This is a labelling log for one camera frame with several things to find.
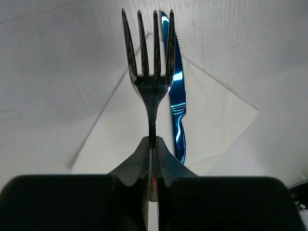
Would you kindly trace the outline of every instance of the knife handle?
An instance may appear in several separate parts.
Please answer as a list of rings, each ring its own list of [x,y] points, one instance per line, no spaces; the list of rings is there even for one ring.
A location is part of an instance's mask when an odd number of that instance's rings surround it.
[[[182,124],[183,116],[184,115],[172,116],[174,155],[182,164],[184,164],[186,157],[186,140]]]

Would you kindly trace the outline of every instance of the fork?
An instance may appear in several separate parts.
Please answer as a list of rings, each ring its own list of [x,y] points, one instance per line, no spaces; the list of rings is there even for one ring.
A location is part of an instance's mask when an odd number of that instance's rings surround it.
[[[152,155],[152,164],[155,165],[155,139],[156,139],[156,118],[157,110],[162,99],[168,94],[172,87],[174,76],[174,60],[175,60],[175,26],[174,13],[170,11],[170,26],[168,33],[167,44],[167,58],[166,58],[166,74],[161,74],[161,60],[160,60],[160,41],[158,30],[158,16],[157,11],[154,11],[154,73],[149,73],[148,52],[145,41],[144,26],[142,21],[141,11],[138,11],[139,36],[141,44],[141,69],[142,73],[137,73],[136,59],[133,48],[133,43],[130,35],[128,21],[125,10],[122,9],[122,21],[126,45],[126,53],[128,59],[128,71],[131,84],[142,99],[149,122],[149,139],[150,139],[150,154]],[[149,200],[157,201],[157,181],[152,167],[151,183],[149,191]]]

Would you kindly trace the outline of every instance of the white wooden surface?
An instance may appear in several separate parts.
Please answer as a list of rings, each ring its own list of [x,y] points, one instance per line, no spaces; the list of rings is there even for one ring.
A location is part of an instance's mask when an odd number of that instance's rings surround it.
[[[0,187],[68,173],[127,68],[121,8],[175,11],[182,54],[260,111],[210,175],[308,176],[308,1],[0,1]]]

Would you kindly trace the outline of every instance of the knife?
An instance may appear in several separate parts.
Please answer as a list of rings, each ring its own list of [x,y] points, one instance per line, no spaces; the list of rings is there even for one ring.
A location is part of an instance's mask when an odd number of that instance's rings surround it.
[[[163,26],[165,55],[167,55],[169,18],[163,11],[161,12],[161,19]],[[182,164],[184,164],[186,157],[186,143],[182,118],[186,114],[186,92],[183,64],[177,34],[175,34],[175,67],[173,85],[170,89],[169,97],[172,113],[174,153],[175,157]]]

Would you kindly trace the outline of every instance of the utensil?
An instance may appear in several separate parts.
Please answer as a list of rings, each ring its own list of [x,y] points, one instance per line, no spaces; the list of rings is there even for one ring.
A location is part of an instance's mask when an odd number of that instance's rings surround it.
[[[166,57],[166,74],[161,75],[161,60],[159,47],[159,30],[157,11],[154,11],[154,73],[149,73],[149,61],[147,47],[145,41],[145,33],[142,21],[141,11],[138,11],[139,36],[141,44],[141,65],[142,73],[137,73],[135,52],[130,35],[128,21],[125,10],[122,9],[122,21],[125,36],[126,53],[128,59],[128,71],[131,84],[142,99],[149,122],[149,138],[152,154],[152,165],[155,164],[155,139],[156,139],[156,118],[157,110],[162,99],[168,94],[173,82],[174,64],[175,64],[175,30],[173,10],[170,11],[170,26],[167,43]],[[156,201],[157,182],[152,168],[151,185],[150,185],[150,201]]]
[[[161,12],[165,54],[167,55],[168,28],[169,19],[167,15]],[[175,33],[175,67],[174,67],[173,85],[169,92],[170,106],[172,113],[172,129],[174,141],[175,157],[184,164],[186,157],[186,140],[182,124],[182,118],[186,114],[186,92],[184,82],[183,64],[178,42],[177,34]]]

